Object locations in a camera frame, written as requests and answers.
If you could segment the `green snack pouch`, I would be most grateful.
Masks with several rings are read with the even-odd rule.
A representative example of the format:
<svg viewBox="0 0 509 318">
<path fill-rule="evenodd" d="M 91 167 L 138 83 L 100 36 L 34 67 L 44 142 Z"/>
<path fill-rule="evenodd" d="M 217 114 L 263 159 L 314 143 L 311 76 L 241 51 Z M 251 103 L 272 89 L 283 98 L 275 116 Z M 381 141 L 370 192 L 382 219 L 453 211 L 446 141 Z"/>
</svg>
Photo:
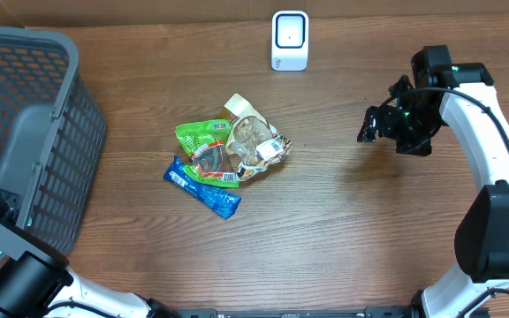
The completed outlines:
<svg viewBox="0 0 509 318">
<path fill-rule="evenodd" d="M 226 141 L 231 124 L 212 119 L 178 125 L 175 134 L 190 158 L 185 173 L 198 183 L 223 188 L 238 188 L 239 180 L 227 154 Z"/>
</svg>

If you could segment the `beige nut snack pouch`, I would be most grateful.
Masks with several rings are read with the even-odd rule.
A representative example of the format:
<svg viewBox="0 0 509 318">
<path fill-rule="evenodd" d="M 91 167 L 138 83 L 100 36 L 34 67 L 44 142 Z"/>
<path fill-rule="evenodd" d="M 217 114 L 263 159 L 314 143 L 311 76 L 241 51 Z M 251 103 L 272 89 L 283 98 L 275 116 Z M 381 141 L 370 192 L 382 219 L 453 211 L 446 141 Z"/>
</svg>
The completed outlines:
<svg viewBox="0 0 509 318">
<path fill-rule="evenodd" d="M 291 151 L 292 142 L 239 94 L 225 103 L 219 118 L 231 125 L 225 147 L 240 158 L 236 174 L 241 182 L 283 162 Z"/>
</svg>

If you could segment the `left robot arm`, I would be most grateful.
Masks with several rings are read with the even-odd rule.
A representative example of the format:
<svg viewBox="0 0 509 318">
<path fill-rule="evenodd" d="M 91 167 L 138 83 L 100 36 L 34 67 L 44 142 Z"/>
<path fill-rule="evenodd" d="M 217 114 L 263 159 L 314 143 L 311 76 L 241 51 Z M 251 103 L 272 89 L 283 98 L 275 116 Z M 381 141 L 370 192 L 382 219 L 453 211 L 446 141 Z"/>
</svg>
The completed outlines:
<svg viewBox="0 0 509 318">
<path fill-rule="evenodd" d="M 0 195 L 0 317 L 178 317 L 152 298 L 78 276 L 57 249 L 7 223 Z"/>
</svg>

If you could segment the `blue snack bar wrapper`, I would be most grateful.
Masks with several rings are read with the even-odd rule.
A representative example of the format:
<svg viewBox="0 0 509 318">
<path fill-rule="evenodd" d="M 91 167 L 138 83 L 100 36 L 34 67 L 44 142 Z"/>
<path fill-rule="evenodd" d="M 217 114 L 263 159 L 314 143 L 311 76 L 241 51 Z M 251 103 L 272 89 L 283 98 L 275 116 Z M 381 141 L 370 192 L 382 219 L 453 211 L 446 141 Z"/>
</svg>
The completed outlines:
<svg viewBox="0 0 509 318">
<path fill-rule="evenodd" d="M 183 189 L 223 219 L 229 219 L 235 214 L 241 203 L 239 196 L 221 187 L 205 185 L 193 180 L 185 173 L 185 167 L 185 164 L 175 155 L 163 178 Z"/>
</svg>

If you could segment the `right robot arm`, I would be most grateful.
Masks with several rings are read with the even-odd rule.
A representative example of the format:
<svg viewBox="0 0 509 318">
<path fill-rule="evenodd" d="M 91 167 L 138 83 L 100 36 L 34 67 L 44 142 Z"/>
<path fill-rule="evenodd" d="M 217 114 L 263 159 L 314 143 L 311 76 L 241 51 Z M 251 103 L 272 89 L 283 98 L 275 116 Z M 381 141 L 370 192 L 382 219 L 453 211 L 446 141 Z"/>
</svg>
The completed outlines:
<svg viewBox="0 0 509 318">
<path fill-rule="evenodd" d="M 367 109 L 359 142 L 395 140 L 403 155 L 430 155 L 448 126 L 460 144 L 477 195 L 454 236 L 456 262 L 406 307 L 367 307 L 367 317 L 487 317 L 483 303 L 509 295 L 509 124 L 482 63 L 455 64 L 447 46 L 425 46 L 390 96 Z"/>
</svg>

